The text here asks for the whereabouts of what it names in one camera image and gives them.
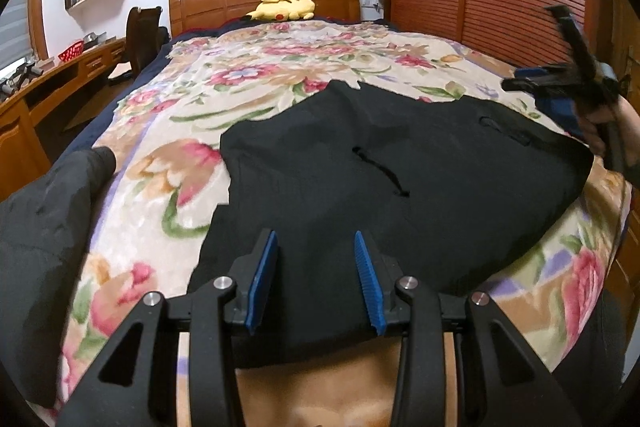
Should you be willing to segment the black coat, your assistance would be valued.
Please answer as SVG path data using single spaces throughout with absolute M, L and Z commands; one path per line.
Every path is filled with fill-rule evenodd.
M 261 231 L 279 271 L 236 365 L 300 361 L 373 337 L 354 256 L 357 232 L 441 293 L 461 296 L 524 256 L 582 194 L 584 144 L 472 96 L 426 103 L 333 80 L 265 120 L 222 135 L 231 182 L 192 273 L 226 274 Z

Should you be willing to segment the navy blue garment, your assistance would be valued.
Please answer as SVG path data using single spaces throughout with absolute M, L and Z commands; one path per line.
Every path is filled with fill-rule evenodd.
M 580 141 L 584 139 L 574 103 L 570 98 L 535 98 L 535 105 L 539 112 L 550 118 L 567 134 Z

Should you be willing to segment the wooden door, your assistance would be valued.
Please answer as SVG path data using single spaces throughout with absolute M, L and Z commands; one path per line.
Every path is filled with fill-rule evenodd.
M 628 0 L 613 0 L 612 66 L 618 78 L 628 78 L 626 99 L 639 110 L 639 17 Z

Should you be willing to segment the floral blanket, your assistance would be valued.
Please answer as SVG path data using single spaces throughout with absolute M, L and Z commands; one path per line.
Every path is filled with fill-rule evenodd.
M 101 145 L 117 159 L 96 208 L 63 338 L 56 391 L 67 401 L 109 335 L 148 291 L 183 293 L 229 175 L 219 153 L 232 124 L 264 119 L 334 79 L 425 103 L 494 100 L 547 124 L 526 94 L 507 94 L 509 65 L 455 41 L 375 23 L 262 24 L 182 36 L 142 85 L 107 114 Z M 637 223 L 631 188 L 595 165 L 585 192 L 538 245 L 487 289 L 549 367 L 585 336 L 599 291 L 626 303 L 623 257 Z

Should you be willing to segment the dark grey jacket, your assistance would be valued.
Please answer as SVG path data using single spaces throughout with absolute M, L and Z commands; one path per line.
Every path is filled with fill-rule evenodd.
M 1 364 L 22 397 L 42 407 L 56 400 L 93 205 L 115 168 L 106 146 L 75 150 L 1 203 Z

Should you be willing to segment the yellow plush toy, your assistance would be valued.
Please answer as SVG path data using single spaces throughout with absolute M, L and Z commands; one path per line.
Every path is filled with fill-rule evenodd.
M 253 11 L 246 14 L 249 20 L 286 22 L 287 20 L 310 20 L 316 5 L 312 0 L 262 0 Z

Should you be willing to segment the dark wooden chair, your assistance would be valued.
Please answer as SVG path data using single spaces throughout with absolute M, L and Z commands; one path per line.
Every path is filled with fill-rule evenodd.
M 141 9 L 138 6 L 129 12 L 126 25 L 125 52 L 120 66 L 129 64 L 127 72 L 114 69 L 107 78 L 109 86 L 115 86 L 129 79 L 136 79 L 146 66 L 160 53 L 160 48 L 169 41 L 168 29 L 160 26 L 160 6 Z

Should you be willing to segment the red basket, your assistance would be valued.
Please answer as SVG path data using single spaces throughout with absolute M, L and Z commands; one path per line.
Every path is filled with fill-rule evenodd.
M 68 48 L 58 54 L 58 60 L 61 63 L 67 63 L 75 60 L 78 56 L 81 56 L 84 52 L 85 43 L 82 40 L 77 40 L 72 43 Z

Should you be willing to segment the wooden desk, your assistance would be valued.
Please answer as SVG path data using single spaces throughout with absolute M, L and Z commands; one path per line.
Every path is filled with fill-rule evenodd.
M 111 38 L 45 72 L 1 103 L 1 197 L 43 176 L 51 161 L 36 127 L 87 84 L 116 66 L 126 40 Z

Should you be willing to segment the window blind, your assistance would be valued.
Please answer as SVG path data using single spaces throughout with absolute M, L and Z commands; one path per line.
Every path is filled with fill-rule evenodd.
M 11 76 L 34 57 L 28 24 L 28 0 L 9 0 L 0 17 L 0 74 Z

